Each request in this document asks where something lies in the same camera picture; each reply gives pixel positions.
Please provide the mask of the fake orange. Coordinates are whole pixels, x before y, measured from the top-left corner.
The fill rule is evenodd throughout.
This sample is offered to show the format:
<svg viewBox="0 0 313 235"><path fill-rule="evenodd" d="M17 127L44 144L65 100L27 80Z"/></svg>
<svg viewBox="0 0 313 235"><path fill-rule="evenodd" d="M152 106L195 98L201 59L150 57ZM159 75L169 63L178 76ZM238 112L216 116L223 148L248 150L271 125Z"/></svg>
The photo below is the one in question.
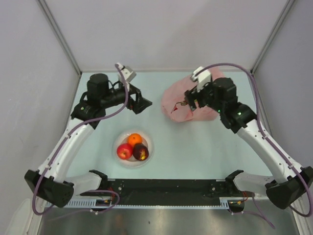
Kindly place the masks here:
<svg viewBox="0 0 313 235"><path fill-rule="evenodd" d="M132 133L128 136L127 143L134 147L136 144L142 143L142 136L138 133Z"/></svg>

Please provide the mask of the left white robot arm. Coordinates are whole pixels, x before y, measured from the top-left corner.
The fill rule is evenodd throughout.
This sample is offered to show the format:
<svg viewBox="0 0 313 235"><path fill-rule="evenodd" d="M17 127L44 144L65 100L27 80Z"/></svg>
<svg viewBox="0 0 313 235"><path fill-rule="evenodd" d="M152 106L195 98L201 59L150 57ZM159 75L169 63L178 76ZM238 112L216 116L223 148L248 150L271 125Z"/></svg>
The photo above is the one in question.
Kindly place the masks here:
<svg viewBox="0 0 313 235"><path fill-rule="evenodd" d="M152 105L151 101L142 96L140 89L130 83L135 76L135 72L120 72L119 80L115 83L117 88L106 74L90 76L87 90L74 107L58 144L36 171L28 170L24 176L33 192L33 205L39 197L62 208L75 195L93 191L101 196L107 192L108 177L98 170L89 170L73 178L67 178L66 175L84 141L101 120L109 118L106 114L108 108L121 105L139 114Z"/></svg>

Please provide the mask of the fake cherry tomatoes bunch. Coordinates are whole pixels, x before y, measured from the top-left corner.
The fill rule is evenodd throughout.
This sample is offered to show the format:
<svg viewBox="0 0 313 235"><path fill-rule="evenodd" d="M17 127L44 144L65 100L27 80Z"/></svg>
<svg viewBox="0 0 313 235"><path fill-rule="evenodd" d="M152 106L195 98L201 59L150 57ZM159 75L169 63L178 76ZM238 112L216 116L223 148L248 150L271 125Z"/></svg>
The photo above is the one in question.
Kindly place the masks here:
<svg viewBox="0 0 313 235"><path fill-rule="evenodd" d="M186 105L188 105L188 102L186 100L184 100L184 101L177 102L177 104L179 104L181 106L186 106Z"/></svg>

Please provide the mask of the fake red apple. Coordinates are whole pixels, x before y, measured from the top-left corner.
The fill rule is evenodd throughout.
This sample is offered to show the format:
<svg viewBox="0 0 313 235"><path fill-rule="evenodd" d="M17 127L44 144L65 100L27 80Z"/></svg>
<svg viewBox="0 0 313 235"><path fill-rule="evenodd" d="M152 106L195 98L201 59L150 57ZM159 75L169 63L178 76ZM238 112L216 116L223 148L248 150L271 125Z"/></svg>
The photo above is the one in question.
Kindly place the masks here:
<svg viewBox="0 0 313 235"><path fill-rule="evenodd" d="M117 156L122 160L128 160L133 155L133 147L128 143L123 143L116 150Z"/></svg>

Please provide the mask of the fake dark purple fruit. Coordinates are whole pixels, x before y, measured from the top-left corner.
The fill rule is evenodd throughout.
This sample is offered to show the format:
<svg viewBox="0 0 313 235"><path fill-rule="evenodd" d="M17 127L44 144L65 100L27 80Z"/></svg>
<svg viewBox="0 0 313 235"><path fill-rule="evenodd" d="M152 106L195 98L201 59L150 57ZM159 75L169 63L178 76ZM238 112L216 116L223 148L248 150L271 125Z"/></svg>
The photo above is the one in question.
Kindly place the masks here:
<svg viewBox="0 0 313 235"><path fill-rule="evenodd" d="M136 160L145 161L148 159L149 155L149 150L144 144L139 143L133 147L133 156Z"/></svg>

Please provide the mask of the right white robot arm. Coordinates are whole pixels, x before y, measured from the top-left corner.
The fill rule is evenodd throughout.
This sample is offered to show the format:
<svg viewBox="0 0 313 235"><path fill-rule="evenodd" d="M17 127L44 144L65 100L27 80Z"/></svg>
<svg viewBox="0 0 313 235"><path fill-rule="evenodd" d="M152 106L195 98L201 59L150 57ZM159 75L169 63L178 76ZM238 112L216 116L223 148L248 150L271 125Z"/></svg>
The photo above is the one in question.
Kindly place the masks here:
<svg viewBox="0 0 313 235"><path fill-rule="evenodd" d="M303 167L289 155L285 160L281 157L284 150L258 125L256 113L238 101L237 88L231 78L207 82L201 89L187 90L184 96L191 111L207 106L218 112L225 128L243 139L272 173L262 176L234 171L227 176L225 184L230 196L238 196L242 191L254 192L266 195L276 207L286 209L310 187L312 167Z"/></svg>

